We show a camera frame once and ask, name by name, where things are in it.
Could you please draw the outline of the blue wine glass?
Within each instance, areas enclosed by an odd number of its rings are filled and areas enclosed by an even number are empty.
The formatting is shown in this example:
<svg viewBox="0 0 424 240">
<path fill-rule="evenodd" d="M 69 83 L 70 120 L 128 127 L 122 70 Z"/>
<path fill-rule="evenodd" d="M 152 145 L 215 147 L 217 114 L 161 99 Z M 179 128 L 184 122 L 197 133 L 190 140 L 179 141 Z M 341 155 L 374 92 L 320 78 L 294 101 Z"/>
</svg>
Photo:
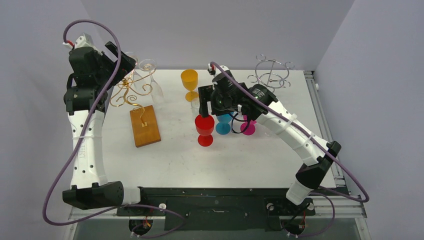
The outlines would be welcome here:
<svg viewBox="0 0 424 240">
<path fill-rule="evenodd" d="M 232 130 L 231 121 L 233 119 L 233 114 L 227 113 L 227 114 L 219 115 L 219 116 L 216 117 L 216 119 L 217 119 L 218 123 L 215 126 L 215 131 L 219 135 L 229 134 Z"/>
</svg>

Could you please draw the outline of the clear wine glass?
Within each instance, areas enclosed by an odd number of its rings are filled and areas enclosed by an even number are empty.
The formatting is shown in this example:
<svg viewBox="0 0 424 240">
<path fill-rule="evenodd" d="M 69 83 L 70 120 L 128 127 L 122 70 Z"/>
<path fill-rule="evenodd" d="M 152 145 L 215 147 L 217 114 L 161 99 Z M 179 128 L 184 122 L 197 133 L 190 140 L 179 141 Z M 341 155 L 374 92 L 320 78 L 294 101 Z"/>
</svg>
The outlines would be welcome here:
<svg viewBox="0 0 424 240">
<path fill-rule="evenodd" d="M 135 82 L 137 81 L 141 81 L 142 80 L 142 76 L 137 72 L 137 70 L 139 69 L 139 59 L 136 55 L 135 52 L 133 51 L 127 51 L 125 52 L 125 54 L 134 59 L 135 60 L 135 67 L 134 69 L 125 77 L 125 80 L 123 81 L 123 86 L 124 87 L 130 87 L 131 85 L 134 85 L 134 87 L 137 87 L 137 85 L 135 84 Z"/>
<path fill-rule="evenodd" d="M 152 100 L 156 104 L 161 104 L 165 101 L 164 94 L 161 86 L 154 79 L 153 74 L 157 69 L 157 62 L 154 59 L 144 59 L 139 63 L 139 67 L 142 71 L 148 72 L 150 77 L 150 85 L 152 86 L 152 92 L 150 93 Z"/>
</svg>

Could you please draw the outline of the red wine glass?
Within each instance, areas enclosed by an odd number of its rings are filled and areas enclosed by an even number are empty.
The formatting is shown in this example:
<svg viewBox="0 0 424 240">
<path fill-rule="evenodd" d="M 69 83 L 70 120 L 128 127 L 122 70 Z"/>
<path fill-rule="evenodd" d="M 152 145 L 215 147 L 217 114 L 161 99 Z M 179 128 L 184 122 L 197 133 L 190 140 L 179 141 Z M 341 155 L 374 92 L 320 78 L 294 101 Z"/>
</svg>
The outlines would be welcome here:
<svg viewBox="0 0 424 240">
<path fill-rule="evenodd" d="M 202 115 L 198 115 L 195 120 L 196 131 L 199 134 L 197 138 L 197 142 L 202 147 L 209 147 L 214 139 L 212 136 L 212 132 L 215 128 L 215 120 L 211 115 L 203 117 Z"/>
</svg>

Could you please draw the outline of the clear wine glass back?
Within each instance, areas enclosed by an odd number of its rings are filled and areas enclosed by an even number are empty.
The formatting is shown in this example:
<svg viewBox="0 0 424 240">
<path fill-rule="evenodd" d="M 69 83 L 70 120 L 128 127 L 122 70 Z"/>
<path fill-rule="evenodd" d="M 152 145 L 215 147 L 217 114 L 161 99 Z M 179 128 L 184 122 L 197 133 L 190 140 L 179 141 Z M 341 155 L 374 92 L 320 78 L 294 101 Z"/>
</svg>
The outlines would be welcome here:
<svg viewBox="0 0 424 240">
<path fill-rule="evenodd" d="M 161 104 L 165 101 L 164 94 L 161 86 L 154 79 L 153 74 L 157 69 L 157 62 L 154 59 L 144 59 L 139 63 L 139 67 L 142 71 L 148 72 L 150 77 L 150 85 L 152 86 L 152 92 L 150 93 L 152 100 L 156 104 Z"/>
</svg>

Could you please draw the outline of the pink wine glass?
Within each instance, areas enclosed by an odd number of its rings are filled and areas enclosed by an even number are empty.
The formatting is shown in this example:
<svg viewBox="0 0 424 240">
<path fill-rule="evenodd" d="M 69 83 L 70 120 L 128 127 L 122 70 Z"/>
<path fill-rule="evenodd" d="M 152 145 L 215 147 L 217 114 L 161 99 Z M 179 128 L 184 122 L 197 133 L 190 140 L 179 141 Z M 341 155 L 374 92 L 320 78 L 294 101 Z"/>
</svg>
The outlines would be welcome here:
<svg viewBox="0 0 424 240">
<path fill-rule="evenodd" d="M 251 136 L 256 131 L 255 124 L 257 123 L 255 120 L 249 120 L 246 115 L 243 115 L 244 122 L 240 126 L 240 132 L 246 136 Z"/>
</svg>

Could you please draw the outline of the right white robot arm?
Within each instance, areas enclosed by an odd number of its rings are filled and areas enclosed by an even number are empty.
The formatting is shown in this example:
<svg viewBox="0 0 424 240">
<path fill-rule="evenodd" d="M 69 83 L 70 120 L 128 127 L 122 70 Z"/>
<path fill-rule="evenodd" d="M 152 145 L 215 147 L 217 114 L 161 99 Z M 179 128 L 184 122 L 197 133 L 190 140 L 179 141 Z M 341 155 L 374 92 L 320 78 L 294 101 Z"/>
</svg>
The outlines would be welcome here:
<svg viewBox="0 0 424 240">
<path fill-rule="evenodd" d="M 213 76 L 212 84 L 198 88 L 199 114 L 202 117 L 208 114 L 219 117 L 241 109 L 249 121 L 271 130 L 302 160 L 294 183 L 282 199 L 283 209 L 289 214 L 296 213 L 309 193 L 321 185 L 341 145 L 315 136 L 265 86 L 255 84 L 247 87 L 241 82 L 237 87 L 228 78 L 232 74 L 230 70 L 224 73 L 212 70 L 209 74 Z"/>
</svg>

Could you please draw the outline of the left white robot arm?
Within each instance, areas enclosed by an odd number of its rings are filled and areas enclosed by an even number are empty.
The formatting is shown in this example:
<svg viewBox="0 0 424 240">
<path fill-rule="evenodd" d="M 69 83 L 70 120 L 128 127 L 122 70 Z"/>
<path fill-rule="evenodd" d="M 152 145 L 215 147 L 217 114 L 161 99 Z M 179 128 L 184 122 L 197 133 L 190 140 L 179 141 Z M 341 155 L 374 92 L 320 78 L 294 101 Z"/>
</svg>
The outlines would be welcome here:
<svg viewBox="0 0 424 240">
<path fill-rule="evenodd" d="M 108 80 L 116 62 L 89 42 L 78 40 L 69 52 L 73 73 L 69 76 L 63 100 L 72 129 L 73 174 L 70 189 L 62 193 L 65 203 L 81 210 L 129 205 L 136 215 L 149 209 L 149 201 L 138 187 L 124 187 L 108 181 L 103 162 L 102 127 L 107 111 L 108 90 L 135 68 L 136 61 L 108 42 L 106 48 L 121 57 L 118 71 Z"/>
</svg>

